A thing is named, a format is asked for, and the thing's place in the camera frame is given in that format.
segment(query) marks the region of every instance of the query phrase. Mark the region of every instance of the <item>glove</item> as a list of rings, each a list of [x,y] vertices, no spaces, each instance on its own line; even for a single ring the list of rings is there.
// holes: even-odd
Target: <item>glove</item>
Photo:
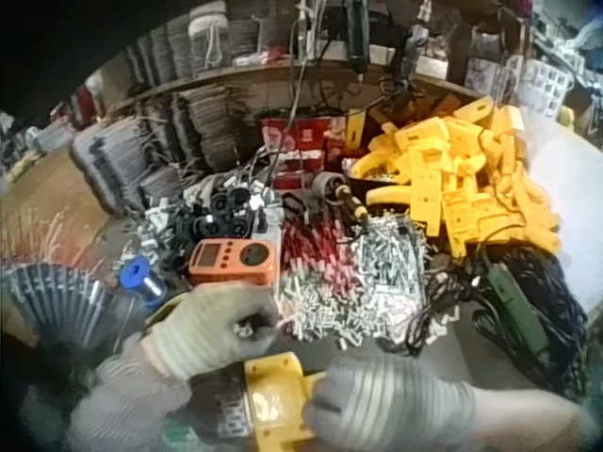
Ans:
[[[302,415],[321,440],[345,450],[399,452],[460,444],[474,411],[469,385],[381,354],[331,364]]]
[[[235,324],[256,318],[249,338]],[[278,312],[267,288],[243,282],[203,284],[186,294],[142,340],[149,361],[169,377],[191,377],[265,353],[275,337]]]

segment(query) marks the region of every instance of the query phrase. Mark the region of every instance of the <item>yellow plastic housing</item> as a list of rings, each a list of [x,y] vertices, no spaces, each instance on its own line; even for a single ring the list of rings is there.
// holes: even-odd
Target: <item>yellow plastic housing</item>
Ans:
[[[365,130],[367,112],[358,108],[351,108],[346,127],[346,149],[356,150],[360,147],[362,134]]]
[[[401,151],[415,144],[420,139],[439,138],[448,141],[450,135],[444,122],[440,118],[431,118],[408,129],[401,129],[394,134],[396,144]]]
[[[367,205],[410,203],[410,186],[380,186],[367,192]]]
[[[459,120],[476,123],[490,116],[494,108],[494,99],[487,96],[456,110],[452,116]]]
[[[295,451],[314,434],[303,423],[302,408],[324,374],[304,377],[294,353],[245,362],[247,394],[259,452]]]
[[[481,127],[456,118],[445,118],[445,124],[450,133],[452,150],[457,155],[468,157],[480,151],[478,137],[483,130]]]
[[[515,136],[523,132],[524,121],[521,118],[519,108],[512,105],[505,105],[494,113],[490,130],[494,137],[500,137],[502,134]]]
[[[442,173],[433,169],[413,172],[411,189],[411,218],[427,223],[427,236],[440,235],[442,217]]]

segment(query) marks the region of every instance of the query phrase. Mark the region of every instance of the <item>wire bundle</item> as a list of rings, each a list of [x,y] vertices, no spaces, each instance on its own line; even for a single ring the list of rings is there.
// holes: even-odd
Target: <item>wire bundle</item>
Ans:
[[[408,354],[420,354],[435,315],[463,301],[475,301],[481,309],[473,314],[474,327],[504,351],[526,378],[555,394],[581,400],[587,386],[583,368],[587,317],[571,295],[559,261],[528,246],[504,247],[497,250],[495,257],[493,262],[504,263],[511,271],[543,326],[548,339],[546,352],[534,356],[514,332],[513,325],[505,321],[505,308],[484,277],[491,263],[476,259],[467,266],[446,266],[428,272],[429,304],[408,330]]]
[[[570,293],[559,261],[540,250],[521,247],[505,253],[501,262],[512,272],[545,329],[549,343],[547,356],[535,360],[501,323],[496,293],[488,283],[479,287],[484,310],[474,314],[476,329],[502,348],[533,382],[569,399],[580,400],[586,393],[582,356],[587,316]]]

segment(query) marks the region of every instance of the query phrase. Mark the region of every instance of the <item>yellow plastic part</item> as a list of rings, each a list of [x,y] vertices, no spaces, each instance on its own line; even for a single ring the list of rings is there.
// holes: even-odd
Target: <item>yellow plastic part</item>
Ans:
[[[384,151],[368,153],[351,167],[350,175],[362,179],[369,171],[386,165],[389,157],[390,153]]]
[[[247,394],[260,452],[296,450],[314,438],[303,423],[302,408],[323,374],[304,377],[294,353],[245,362]]]
[[[476,153],[472,157],[467,158],[459,166],[459,175],[472,176],[481,170],[486,164],[486,156],[484,153]]]
[[[544,190],[541,186],[536,184],[534,181],[532,181],[529,176],[524,175],[522,182],[524,184],[524,187],[526,188],[526,191],[528,191],[528,194],[533,200],[545,204],[547,206],[551,204],[551,199],[548,192]]]
[[[463,190],[470,200],[473,199],[474,195],[478,194],[478,180],[474,174],[463,178]]]
[[[396,143],[401,150],[415,144],[420,139],[439,138],[448,141],[450,134],[444,122],[440,118],[431,118],[413,125],[408,129],[401,129],[394,134]]]
[[[459,237],[464,242],[478,238],[478,220],[464,189],[442,193],[442,206],[449,235]]]
[[[511,176],[502,176],[500,181],[497,184],[497,194],[498,195],[506,195],[513,188],[513,177]]]
[[[392,136],[387,134],[377,135],[375,138],[373,138],[368,143],[368,150],[372,153],[377,153],[379,151],[399,152],[396,141],[392,138]]]
[[[367,192],[367,205],[410,204],[411,199],[410,186],[380,186]]]
[[[515,137],[503,134],[500,136],[500,144],[502,145],[500,172],[503,176],[511,175],[515,171]]]
[[[411,218],[427,222],[427,236],[440,235],[442,173],[433,169],[413,172]]]
[[[545,228],[528,224],[525,233],[526,240],[543,250],[555,253],[562,248],[562,241],[559,236]]]
[[[386,122],[381,124],[381,130],[383,130],[387,135],[394,135],[398,132],[398,127],[393,122]]]
[[[511,239],[510,230],[500,230],[510,224],[510,214],[494,196],[486,193],[475,196],[473,208],[478,217],[479,242],[487,239],[488,243],[505,243]]]
[[[459,108],[453,113],[453,116],[459,120],[475,124],[489,116],[493,108],[494,99],[487,96]]]
[[[462,156],[471,156],[480,151],[478,137],[483,130],[471,122],[445,118],[445,124],[450,132],[452,150]]]
[[[494,139],[494,135],[489,130],[484,130],[481,134],[481,150],[486,154],[486,159],[490,168],[497,168],[502,156],[502,145]]]
[[[456,174],[443,172],[442,173],[442,191],[452,191],[458,188],[458,178]]]
[[[408,184],[413,175],[413,165],[411,164],[410,153],[403,153],[400,157],[398,157],[394,165],[399,173],[399,175],[395,178],[396,184],[400,184],[401,186]]]
[[[450,254],[454,259],[463,259],[467,256],[467,246],[460,236],[448,234],[448,240],[450,242]]]
[[[519,108],[512,105],[503,106],[494,114],[490,130],[495,138],[500,137],[502,134],[515,136],[517,133],[523,132],[524,121]]]
[[[526,141],[524,141],[521,137],[515,137],[515,151],[515,156],[518,160],[526,159]]]
[[[346,128],[346,149],[355,150],[360,147],[365,130],[367,112],[358,108],[350,108],[348,126]]]
[[[452,150],[442,153],[442,171],[458,174],[459,167],[464,162],[459,155],[454,155]]]
[[[439,138],[425,138],[408,148],[413,170],[440,170],[442,155],[449,153],[450,145]]]

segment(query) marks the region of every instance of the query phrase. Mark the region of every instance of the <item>stack of metal parts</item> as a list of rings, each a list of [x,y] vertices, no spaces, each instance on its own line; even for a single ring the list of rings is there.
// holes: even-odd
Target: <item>stack of metal parts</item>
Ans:
[[[150,35],[159,83],[163,85],[176,79],[173,56],[171,54],[170,43],[168,42],[167,27],[163,24],[159,28],[152,30]]]
[[[140,189],[151,205],[161,198],[173,199],[182,192],[178,170],[174,167],[163,167],[146,176],[140,183]]]
[[[39,149],[45,153],[68,146],[73,141],[75,130],[67,118],[61,117],[43,129],[35,139]]]
[[[128,207],[142,208],[138,186],[147,162],[136,119],[86,129],[75,137],[73,158],[111,213],[120,217]]]
[[[365,296],[384,318],[387,337],[400,344],[410,320],[425,304],[426,249],[422,232],[408,216],[371,218],[367,234],[351,249]]]
[[[302,341],[335,335],[354,347],[365,337],[404,340],[411,318],[424,305],[424,239],[407,216],[371,218],[366,233],[350,245],[355,289],[326,297],[317,290],[321,275],[281,277],[281,302],[296,307],[291,334]]]
[[[88,272],[49,264],[17,266],[3,271],[2,285],[46,347],[94,348],[105,338],[102,324],[114,297]]]
[[[217,172],[236,167],[238,139],[232,124],[227,88],[207,85],[185,91],[182,96],[188,100],[190,118],[202,137],[201,150],[209,167]]]
[[[157,69],[155,67],[155,59],[153,57],[153,42],[151,41],[151,36],[142,35],[137,39],[136,46],[138,47],[140,56],[142,57],[145,81],[152,87],[158,87],[160,82],[159,75],[157,74]]]
[[[134,77],[134,80],[138,84],[148,83],[146,79],[146,71],[144,69],[144,62],[142,55],[138,47],[135,45],[126,45],[125,47],[125,59],[130,68],[130,73]]]
[[[202,166],[206,167],[205,158],[201,152],[201,137],[190,118],[188,101],[177,92],[172,95],[171,112],[178,143],[187,161],[198,159],[203,162]]]
[[[228,0],[226,15],[229,22],[266,17],[269,15],[269,0]]]
[[[190,41],[188,40],[188,14],[176,17],[166,24],[167,38],[173,56],[173,65],[178,79],[192,76],[190,69]]]
[[[255,20],[232,21],[228,24],[232,58],[244,57],[257,52],[260,23]]]

